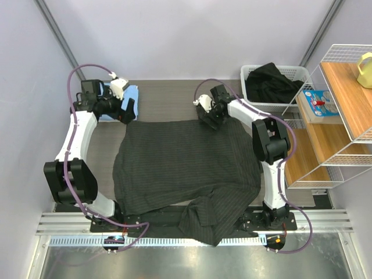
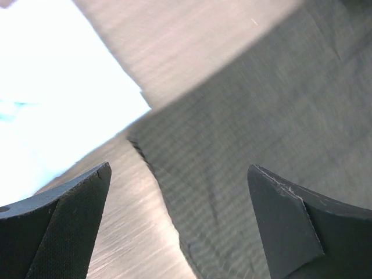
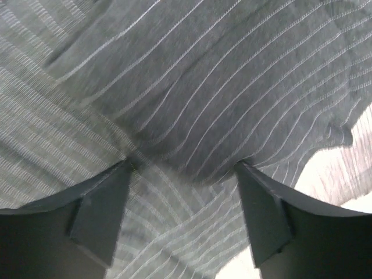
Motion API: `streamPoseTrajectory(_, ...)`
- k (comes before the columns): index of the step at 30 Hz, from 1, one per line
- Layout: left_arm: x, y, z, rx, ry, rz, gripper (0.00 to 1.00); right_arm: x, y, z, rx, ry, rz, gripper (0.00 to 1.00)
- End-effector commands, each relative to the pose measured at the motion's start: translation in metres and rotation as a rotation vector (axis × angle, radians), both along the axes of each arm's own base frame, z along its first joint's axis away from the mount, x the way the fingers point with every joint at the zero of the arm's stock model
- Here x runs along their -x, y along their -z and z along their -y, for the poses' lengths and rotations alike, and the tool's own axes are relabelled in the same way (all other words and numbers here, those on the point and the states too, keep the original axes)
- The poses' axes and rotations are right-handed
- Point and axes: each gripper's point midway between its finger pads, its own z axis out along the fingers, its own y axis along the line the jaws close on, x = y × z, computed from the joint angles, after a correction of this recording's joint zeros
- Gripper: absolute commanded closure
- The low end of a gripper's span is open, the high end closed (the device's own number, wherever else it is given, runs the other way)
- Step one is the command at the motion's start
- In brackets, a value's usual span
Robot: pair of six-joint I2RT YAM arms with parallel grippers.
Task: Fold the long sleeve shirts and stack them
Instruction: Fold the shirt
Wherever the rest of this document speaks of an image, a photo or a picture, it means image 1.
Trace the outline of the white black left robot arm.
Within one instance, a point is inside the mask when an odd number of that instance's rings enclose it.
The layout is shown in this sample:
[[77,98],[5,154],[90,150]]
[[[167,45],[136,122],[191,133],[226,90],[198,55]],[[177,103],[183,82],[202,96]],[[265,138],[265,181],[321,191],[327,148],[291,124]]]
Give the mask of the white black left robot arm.
[[63,146],[51,162],[44,164],[44,175],[57,204],[77,206],[92,221],[103,220],[112,232],[124,224],[120,205],[98,191],[98,182],[86,163],[92,134],[103,115],[124,124],[135,119],[135,100],[125,99],[129,87],[124,78],[105,84],[101,80],[81,82],[81,91],[70,109],[70,125]]

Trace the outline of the dark pinstriped long sleeve shirt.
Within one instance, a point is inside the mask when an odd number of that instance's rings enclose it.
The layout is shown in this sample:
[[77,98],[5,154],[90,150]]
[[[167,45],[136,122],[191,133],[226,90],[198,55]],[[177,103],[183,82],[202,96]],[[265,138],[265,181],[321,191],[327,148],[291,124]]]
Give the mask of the dark pinstriped long sleeve shirt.
[[251,136],[232,118],[218,130],[198,120],[129,124],[113,181],[126,214],[188,202],[178,228],[213,246],[261,189]]

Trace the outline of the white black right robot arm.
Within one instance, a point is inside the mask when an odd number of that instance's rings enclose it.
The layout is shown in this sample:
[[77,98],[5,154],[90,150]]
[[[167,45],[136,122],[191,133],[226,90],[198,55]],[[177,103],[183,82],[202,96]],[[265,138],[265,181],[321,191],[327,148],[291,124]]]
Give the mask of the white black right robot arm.
[[232,117],[252,130],[253,152],[264,174],[262,222],[274,230],[289,217],[284,181],[284,160],[291,149],[287,128],[279,118],[231,96],[224,85],[213,87],[210,93],[194,98],[199,120],[217,130]]

